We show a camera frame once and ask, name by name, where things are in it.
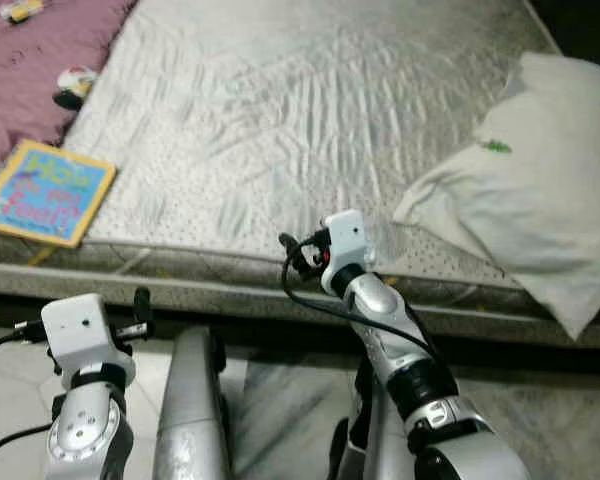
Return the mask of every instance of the pink bedsheet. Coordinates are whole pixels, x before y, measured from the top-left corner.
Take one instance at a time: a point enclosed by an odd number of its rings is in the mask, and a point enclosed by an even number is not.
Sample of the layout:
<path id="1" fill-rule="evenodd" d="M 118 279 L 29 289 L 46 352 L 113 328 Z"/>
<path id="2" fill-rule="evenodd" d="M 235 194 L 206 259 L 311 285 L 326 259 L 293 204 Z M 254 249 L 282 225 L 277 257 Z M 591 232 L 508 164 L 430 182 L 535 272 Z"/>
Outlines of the pink bedsheet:
<path id="1" fill-rule="evenodd" d="M 58 75 L 80 65 L 100 71 L 134 2 L 47 0 L 23 23 L 0 16 L 0 165 L 20 138 L 62 140 L 76 113 L 53 101 Z"/>

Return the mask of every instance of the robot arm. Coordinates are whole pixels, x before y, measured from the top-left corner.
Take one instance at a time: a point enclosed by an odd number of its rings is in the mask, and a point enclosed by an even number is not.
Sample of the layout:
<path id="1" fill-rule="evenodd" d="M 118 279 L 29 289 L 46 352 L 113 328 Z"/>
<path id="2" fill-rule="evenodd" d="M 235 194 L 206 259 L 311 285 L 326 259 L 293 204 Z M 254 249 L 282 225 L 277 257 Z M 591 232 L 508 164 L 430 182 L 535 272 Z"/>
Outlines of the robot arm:
<path id="1" fill-rule="evenodd" d="M 341 212 L 324 220 L 315 235 L 323 260 L 321 284 L 364 319 L 399 329 L 413 340 L 352 321 L 373 370 L 404 422 L 416 457 L 416 480 L 528 480 L 519 457 L 496 436 L 470 401 L 458 396 L 455 380 L 429 345 L 402 296 L 366 271 L 373 245 L 362 214 Z"/>
<path id="2" fill-rule="evenodd" d="M 135 377 L 131 348 L 122 341 L 150 334 L 148 302 L 148 290 L 138 289 L 134 306 L 136 314 L 144 307 L 144 318 L 118 332 L 109 328 L 96 294 L 42 309 L 50 353 L 67 390 L 47 437 L 47 480 L 122 479 L 133 445 L 124 390 Z"/>

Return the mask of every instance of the pillow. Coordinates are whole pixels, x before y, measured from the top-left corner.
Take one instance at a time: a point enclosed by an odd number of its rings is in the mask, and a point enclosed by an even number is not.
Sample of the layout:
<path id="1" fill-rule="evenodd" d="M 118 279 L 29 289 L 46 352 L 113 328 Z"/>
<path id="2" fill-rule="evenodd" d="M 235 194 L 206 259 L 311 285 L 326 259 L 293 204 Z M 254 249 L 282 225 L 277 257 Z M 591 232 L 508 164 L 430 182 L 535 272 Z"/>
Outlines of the pillow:
<path id="1" fill-rule="evenodd" d="M 600 67 L 525 53 L 510 83 L 394 220 L 498 265 L 576 339 L 600 309 Z"/>

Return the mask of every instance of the book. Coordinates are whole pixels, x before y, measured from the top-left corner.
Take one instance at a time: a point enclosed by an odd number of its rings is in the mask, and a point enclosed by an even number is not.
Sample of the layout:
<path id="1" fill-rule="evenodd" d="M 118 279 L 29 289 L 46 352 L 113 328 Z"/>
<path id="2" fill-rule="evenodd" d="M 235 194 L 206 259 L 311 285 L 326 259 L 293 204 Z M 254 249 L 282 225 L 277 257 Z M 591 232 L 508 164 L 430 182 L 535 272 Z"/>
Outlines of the book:
<path id="1" fill-rule="evenodd" d="M 115 167 L 32 140 L 22 140 L 0 171 L 0 232 L 76 247 Z"/>

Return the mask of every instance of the marble floor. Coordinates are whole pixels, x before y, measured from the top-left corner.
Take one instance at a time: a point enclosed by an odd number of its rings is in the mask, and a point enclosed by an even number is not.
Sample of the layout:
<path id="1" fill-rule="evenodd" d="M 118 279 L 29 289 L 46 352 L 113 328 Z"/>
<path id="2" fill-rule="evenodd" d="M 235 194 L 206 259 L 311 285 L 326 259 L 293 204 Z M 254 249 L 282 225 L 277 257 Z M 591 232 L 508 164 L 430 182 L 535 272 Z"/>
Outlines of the marble floor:
<path id="1" fill-rule="evenodd" d="M 127 391 L 134 447 L 125 478 L 151 478 L 171 342 L 136 345 Z M 61 391 L 41 345 L 0 347 L 0 438 L 49 420 Z M 326 477 L 333 428 L 349 410 L 357 360 L 229 349 L 221 377 L 233 421 L 240 480 Z M 524 459 L 534 479 L 600 480 L 600 377 L 456 369 L 461 391 Z M 0 449 L 0 478 L 39 480 L 44 435 Z"/>

